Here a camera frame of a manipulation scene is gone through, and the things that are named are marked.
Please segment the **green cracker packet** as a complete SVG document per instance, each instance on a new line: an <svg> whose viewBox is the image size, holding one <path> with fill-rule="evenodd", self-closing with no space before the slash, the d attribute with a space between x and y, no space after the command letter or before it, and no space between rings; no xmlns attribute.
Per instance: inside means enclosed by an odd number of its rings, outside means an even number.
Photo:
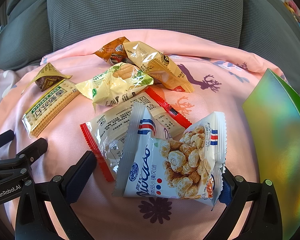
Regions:
<svg viewBox="0 0 300 240"><path fill-rule="evenodd" d="M43 129L67 106L79 91L68 79L49 88L23 115L22 122L31 138L40 135Z"/></svg>

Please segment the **small brown yellow snack packet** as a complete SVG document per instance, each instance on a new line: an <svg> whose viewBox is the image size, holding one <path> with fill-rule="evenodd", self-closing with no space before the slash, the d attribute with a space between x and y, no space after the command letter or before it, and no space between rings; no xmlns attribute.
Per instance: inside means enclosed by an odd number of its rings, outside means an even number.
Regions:
<svg viewBox="0 0 300 240"><path fill-rule="evenodd" d="M64 79L72 78L71 75L66 75L57 70L52 63L47 63L38 74L24 88L22 93L32 84L35 83L41 92L55 85L57 82Z"/></svg>

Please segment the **white blue popcorn snack bag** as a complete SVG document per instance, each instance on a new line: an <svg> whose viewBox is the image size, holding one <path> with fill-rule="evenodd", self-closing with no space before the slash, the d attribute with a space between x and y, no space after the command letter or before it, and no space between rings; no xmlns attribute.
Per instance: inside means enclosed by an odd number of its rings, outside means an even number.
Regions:
<svg viewBox="0 0 300 240"><path fill-rule="evenodd" d="M119 162L113 195L194 199L214 206L223 189L226 119L212 112L179 140L133 134Z"/></svg>

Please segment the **white red-edged snack packet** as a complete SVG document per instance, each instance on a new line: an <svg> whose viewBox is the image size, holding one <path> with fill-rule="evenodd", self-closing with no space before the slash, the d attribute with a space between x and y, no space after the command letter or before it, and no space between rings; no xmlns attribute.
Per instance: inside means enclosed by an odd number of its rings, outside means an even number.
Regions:
<svg viewBox="0 0 300 240"><path fill-rule="evenodd" d="M156 88L147 88L135 97L80 125L91 151L96 155L106 181L115 181L119 162L133 144L134 133L170 139L181 135L190 121L170 105Z"/></svg>

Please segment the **pale green biscuit snack bag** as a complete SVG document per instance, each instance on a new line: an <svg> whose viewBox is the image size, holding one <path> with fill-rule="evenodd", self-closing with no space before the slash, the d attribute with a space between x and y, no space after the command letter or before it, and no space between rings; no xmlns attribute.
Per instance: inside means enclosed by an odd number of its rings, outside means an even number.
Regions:
<svg viewBox="0 0 300 240"><path fill-rule="evenodd" d="M96 109L97 106L121 104L153 83L153 78L137 66L118 63L92 79L78 83L76 88L92 100L93 108Z"/></svg>

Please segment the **orange brown snack packet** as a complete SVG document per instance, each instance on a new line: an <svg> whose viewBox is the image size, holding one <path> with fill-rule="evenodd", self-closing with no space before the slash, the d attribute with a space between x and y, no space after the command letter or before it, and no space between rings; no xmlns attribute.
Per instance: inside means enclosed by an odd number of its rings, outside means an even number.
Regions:
<svg viewBox="0 0 300 240"><path fill-rule="evenodd" d="M125 42L129 42L126 37L119 37L95 51L94 54L111 66L120 62L127 63L128 55L123 46Z"/></svg>

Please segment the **tan golden snack packet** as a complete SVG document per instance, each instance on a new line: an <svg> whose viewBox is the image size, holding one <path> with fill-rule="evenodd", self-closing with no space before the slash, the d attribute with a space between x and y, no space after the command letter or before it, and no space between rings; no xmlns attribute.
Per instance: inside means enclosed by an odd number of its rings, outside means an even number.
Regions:
<svg viewBox="0 0 300 240"><path fill-rule="evenodd" d="M167 55L141 41L125 41L123 46L130 61L167 89L194 92L187 76Z"/></svg>

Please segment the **mauve leaf pattern blanket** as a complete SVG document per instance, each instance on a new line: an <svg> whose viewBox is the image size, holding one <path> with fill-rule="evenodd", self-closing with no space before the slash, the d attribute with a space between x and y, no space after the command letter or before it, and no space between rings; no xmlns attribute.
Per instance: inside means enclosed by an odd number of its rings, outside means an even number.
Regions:
<svg viewBox="0 0 300 240"><path fill-rule="evenodd" d="M18 71L0 69L0 103L10 89L27 73L26 68Z"/></svg>

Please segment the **green holographic cardboard box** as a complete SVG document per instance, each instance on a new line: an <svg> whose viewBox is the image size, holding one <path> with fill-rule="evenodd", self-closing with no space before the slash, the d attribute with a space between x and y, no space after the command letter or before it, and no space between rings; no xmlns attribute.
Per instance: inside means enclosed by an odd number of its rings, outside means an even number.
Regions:
<svg viewBox="0 0 300 240"><path fill-rule="evenodd" d="M283 239L300 226L300 96L268 69L243 103L260 179L274 183Z"/></svg>

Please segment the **grey sofa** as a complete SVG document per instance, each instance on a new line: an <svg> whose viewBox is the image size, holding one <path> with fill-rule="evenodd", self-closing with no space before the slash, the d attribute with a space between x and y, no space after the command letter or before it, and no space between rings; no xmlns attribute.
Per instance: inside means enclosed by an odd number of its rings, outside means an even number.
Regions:
<svg viewBox="0 0 300 240"><path fill-rule="evenodd" d="M162 29L255 53L300 94L300 27L280 0L5 0L0 69L19 70L86 38Z"/></svg>

